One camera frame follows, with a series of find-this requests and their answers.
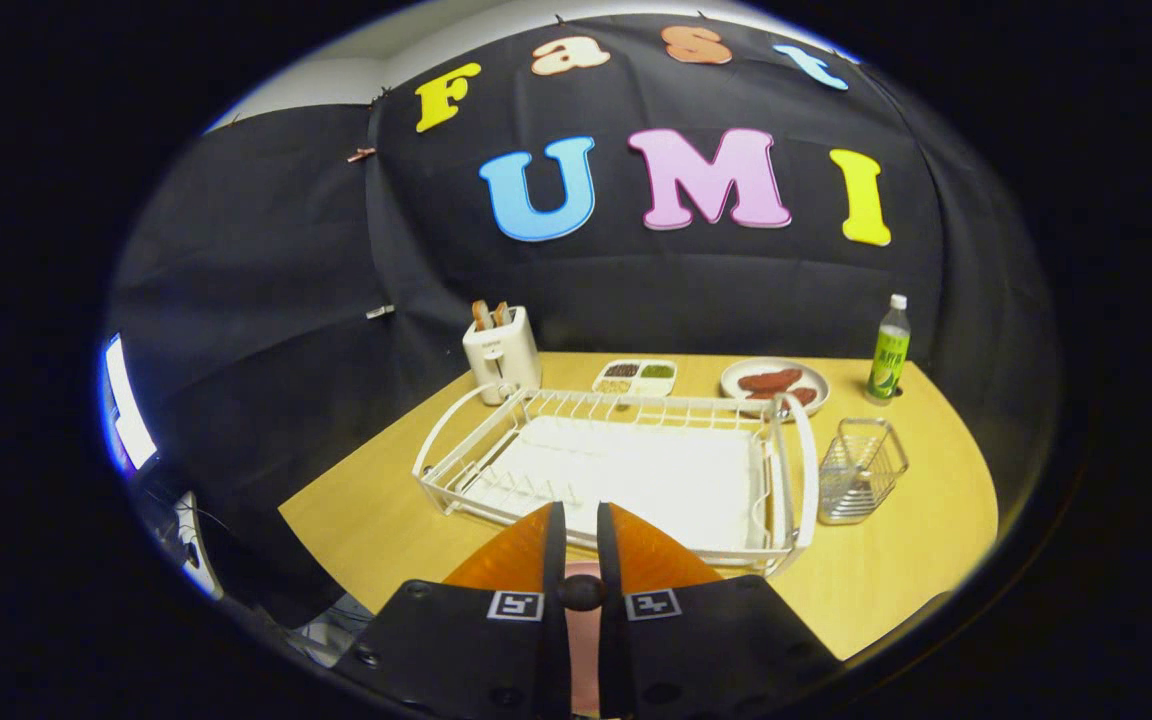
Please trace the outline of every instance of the bottle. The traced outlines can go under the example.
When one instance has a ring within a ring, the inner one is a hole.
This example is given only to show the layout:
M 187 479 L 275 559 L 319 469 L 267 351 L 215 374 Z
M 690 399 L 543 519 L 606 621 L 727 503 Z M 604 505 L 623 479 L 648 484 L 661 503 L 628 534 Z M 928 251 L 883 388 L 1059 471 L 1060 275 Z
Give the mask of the bottle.
M 874 364 L 869 370 L 865 397 L 874 406 L 887 406 L 896 395 L 901 369 L 909 351 L 909 319 L 905 319 L 905 296 L 892 296 L 892 310 L 878 323 L 878 347 Z

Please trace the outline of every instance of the orange letter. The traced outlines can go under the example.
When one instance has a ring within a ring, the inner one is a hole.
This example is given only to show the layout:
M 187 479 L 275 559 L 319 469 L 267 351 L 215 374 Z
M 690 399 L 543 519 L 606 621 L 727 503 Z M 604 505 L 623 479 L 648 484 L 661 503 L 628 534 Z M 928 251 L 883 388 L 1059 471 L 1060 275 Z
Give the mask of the orange letter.
M 681 63 L 722 65 L 732 60 L 732 51 L 719 44 L 722 37 L 703 26 L 667 26 L 660 31 L 664 51 Z
M 539 58 L 531 63 L 531 73 L 538 76 L 556 76 L 571 68 L 593 68 L 612 60 L 611 53 L 604 53 L 602 47 L 593 37 L 564 37 L 562 40 L 547 41 L 536 47 L 532 58 Z

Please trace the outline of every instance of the wooden table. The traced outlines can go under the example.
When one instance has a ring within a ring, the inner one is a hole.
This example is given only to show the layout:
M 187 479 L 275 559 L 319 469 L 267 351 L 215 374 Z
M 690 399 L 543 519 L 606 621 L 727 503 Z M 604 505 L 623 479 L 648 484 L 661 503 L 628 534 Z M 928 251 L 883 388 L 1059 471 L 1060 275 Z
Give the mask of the wooden table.
M 634 355 L 675 361 L 675 397 L 718 397 L 718 378 L 740 361 L 727 355 Z M 541 386 L 589 391 L 608 361 L 624 355 L 541 353 Z M 890 406 L 863 396 L 869 359 L 797 359 L 829 384 L 829 400 L 812 418 L 823 457 L 842 418 L 882 416 L 895 425 L 910 468 L 882 506 L 858 525 L 817 525 L 812 546 L 771 579 L 781 597 L 838 659 L 855 655 L 900 624 L 932 596 L 955 588 L 996 536 L 990 470 L 972 434 L 941 392 L 914 364 L 901 377 L 904 395 Z M 442 515 L 411 475 L 420 444 L 439 416 L 473 389 L 465 373 L 372 437 L 280 506 L 283 518 L 346 591 L 379 611 L 407 579 L 439 582 L 500 526 L 467 511 Z M 430 457 L 488 416 L 471 401 L 453 416 Z M 788 425 L 790 447 L 797 432 Z M 791 464 L 797 460 L 791 454 Z M 795 475 L 795 495 L 801 475 Z M 801 501 L 795 498 L 795 507 Z M 568 546 L 571 560 L 596 558 Z

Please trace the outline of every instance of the utensil holder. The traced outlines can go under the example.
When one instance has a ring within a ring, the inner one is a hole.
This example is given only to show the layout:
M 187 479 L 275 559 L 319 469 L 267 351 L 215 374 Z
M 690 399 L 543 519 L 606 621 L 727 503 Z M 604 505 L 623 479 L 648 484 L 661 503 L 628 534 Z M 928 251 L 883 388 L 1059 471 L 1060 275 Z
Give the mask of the utensil holder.
M 843 418 L 820 462 L 820 515 L 829 525 L 859 523 L 887 500 L 909 469 L 889 420 Z

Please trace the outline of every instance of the metal basket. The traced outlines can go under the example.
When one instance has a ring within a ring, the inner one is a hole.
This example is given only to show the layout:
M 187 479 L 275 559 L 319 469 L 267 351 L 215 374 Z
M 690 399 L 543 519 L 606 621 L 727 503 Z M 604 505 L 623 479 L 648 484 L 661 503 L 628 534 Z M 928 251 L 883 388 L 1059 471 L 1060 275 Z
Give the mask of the metal basket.
M 832 525 L 867 518 L 909 469 L 896 429 L 882 418 L 844 418 L 820 462 L 820 521 Z
M 783 570 L 812 544 L 819 498 L 812 427 L 790 406 L 803 450 L 790 465 L 781 414 L 770 401 L 514 392 L 442 458 L 426 465 L 434 438 L 490 386 L 453 402 L 430 430 L 412 476 L 444 514 L 462 510 L 511 524 L 562 501 L 567 539 L 596 547 L 599 501 L 617 502 L 666 530 L 711 564 Z M 803 475 L 795 523 L 793 470 Z

